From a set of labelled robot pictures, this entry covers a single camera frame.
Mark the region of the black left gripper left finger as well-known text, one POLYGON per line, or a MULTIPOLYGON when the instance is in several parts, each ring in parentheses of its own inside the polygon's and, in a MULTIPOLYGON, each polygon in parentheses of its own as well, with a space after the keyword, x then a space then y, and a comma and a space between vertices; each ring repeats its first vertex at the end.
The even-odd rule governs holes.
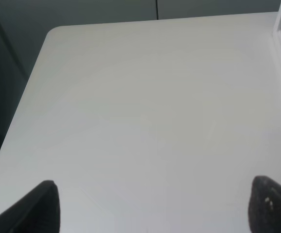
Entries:
POLYGON ((42 181, 19 201, 0 214, 0 233, 60 232, 58 187, 42 181))

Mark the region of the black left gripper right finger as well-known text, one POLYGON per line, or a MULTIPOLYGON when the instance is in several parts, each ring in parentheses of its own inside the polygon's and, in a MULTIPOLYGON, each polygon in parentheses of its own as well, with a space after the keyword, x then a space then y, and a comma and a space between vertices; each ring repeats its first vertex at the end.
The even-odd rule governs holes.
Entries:
POLYGON ((281 185, 267 176, 253 179, 248 204, 252 233, 281 233, 281 185))

